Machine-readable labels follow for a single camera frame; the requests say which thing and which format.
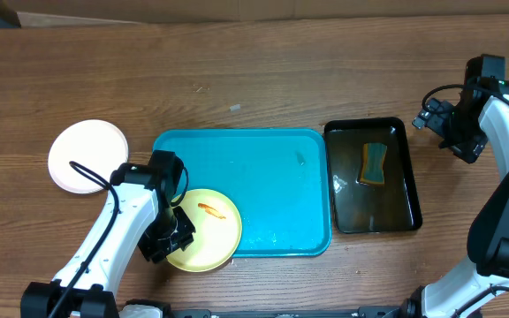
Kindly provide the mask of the yellow plate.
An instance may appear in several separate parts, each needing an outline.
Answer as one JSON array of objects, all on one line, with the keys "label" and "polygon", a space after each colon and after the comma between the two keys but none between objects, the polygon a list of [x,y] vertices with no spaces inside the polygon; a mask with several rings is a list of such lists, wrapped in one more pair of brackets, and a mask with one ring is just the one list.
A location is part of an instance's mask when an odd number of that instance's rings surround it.
[{"label": "yellow plate", "polygon": [[195,227],[194,241],[184,250],[167,256],[174,267],[187,272],[205,272],[227,262],[238,248],[242,235],[240,213],[220,192],[195,189],[179,204]]}]

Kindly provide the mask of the green orange sponge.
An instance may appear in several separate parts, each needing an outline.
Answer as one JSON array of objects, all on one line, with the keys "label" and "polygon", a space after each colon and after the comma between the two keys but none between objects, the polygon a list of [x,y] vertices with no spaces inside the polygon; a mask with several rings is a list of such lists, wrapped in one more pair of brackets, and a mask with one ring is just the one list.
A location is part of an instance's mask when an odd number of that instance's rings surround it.
[{"label": "green orange sponge", "polygon": [[382,186],[384,180],[384,160],[387,146],[383,143],[365,143],[361,151],[361,170],[358,181],[370,186]]}]

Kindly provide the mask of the white plate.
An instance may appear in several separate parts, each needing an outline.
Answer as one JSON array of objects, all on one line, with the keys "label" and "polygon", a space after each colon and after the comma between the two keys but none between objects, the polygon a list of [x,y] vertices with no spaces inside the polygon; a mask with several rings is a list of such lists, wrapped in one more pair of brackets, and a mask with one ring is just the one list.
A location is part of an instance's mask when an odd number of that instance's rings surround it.
[{"label": "white plate", "polygon": [[57,136],[49,151],[48,169],[52,180],[63,190],[95,193],[102,188],[81,176],[69,162],[80,163],[108,180],[128,156],[128,142],[116,126],[89,119],[69,126]]}]

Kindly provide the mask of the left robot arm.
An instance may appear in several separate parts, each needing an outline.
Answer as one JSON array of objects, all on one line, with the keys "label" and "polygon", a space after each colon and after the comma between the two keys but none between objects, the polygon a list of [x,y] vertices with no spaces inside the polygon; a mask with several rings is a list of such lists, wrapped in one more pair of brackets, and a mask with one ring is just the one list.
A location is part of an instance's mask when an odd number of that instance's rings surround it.
[{"label": "left robot arm", "polygon": [[180,159],[146,165],[123,163],[109,179],[71,162],[108,193],[101,214],[76,254],[48,283],[32,282],[20,301],[23,317],[170,317],[169,306],[116,294],[135,249],[159,262],[186,249],[195,228],[175,192],[189,174]]}]

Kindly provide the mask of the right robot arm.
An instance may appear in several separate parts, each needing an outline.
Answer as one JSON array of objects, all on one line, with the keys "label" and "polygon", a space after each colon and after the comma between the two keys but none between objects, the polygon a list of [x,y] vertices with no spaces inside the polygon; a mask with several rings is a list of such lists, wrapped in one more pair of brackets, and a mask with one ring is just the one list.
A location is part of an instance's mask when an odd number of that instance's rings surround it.
[{"label": "right robot arm", "polygon": [[470,227],[467,256],[435,283],[418,288],[390,317],[471,317],[509,293],[509,81],[481,78],[458,88],[455,105],[429,91],[413,125],[428,127],[468,163],[490,144],[500,183]]}]

